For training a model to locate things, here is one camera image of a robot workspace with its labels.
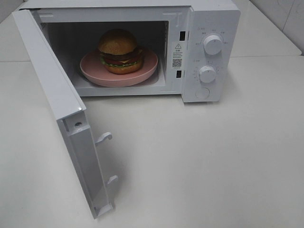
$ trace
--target warning label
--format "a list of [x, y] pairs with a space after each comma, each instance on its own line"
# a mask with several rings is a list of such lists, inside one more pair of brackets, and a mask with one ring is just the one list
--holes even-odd
[[173, 69], [183, 69], [183, 58], [186, 55], [186, 44], [182, 41], [172, 42], [172, 68]]
[[180, 45], [180, 44], [177, 44], [177, 45], [175, 46], [175, 49], [181, 49], [181, 45]]

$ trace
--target control knob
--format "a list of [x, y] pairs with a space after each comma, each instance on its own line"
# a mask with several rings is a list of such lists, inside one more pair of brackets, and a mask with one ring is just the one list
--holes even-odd
[[216, 72], [212, 66], [204, 66], [199, 70], [199, 79], [204, 83], [212, 82], [215, 76]]
[[209, 55], [216, 55], [223, 48], [222, 38], [218, 35], [210, 35], [204, 39], [204, 49]]

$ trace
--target timer knob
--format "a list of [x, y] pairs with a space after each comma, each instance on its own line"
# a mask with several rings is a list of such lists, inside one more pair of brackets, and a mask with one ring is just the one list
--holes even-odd
[[199, 78], [204, 83], [212, 82], [215, 79], [216, 72], [211, 66], [204, 66], [199, 70]]
[[223, 48], [223, 41], [218, 35], [210, 35], [204, 39], [204, 49], [209, 55], [215, 55]]

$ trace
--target microwave door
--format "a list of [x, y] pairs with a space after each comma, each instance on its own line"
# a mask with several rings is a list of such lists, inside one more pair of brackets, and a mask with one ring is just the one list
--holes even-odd
[[97, 142], [93, 140], [91, 127], [85, 114], [86, 107], [41, 32], [39, 17], [33, 15], [29, 10], [13, 12], [13, 17], [56, 118], [90, 210], [93, 217], [96, 218], [112, 209], [112, 201], [108, 198], [107, 189], [111, 182], [117, 180], [117, 176], [111, 177], [109, 181], [103, 179], [96, 152], [96, 146], [103, 140], [111, 139], [112, 135], [104, 133]]

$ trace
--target white table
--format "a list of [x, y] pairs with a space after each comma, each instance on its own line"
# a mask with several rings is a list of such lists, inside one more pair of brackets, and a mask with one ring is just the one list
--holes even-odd
[[[301, 51], [248, 0], [234, 0], [241, 10], [232, 57], [295, 56]], [[0, 62], [29, 61], [14, 18], [0, 24]]]
[[85, 98], [121, 184], [97, 220], [31, 63], [0, 68], [0, 227], [303, 226], [303, 57], [233, 58], [219, 103]]

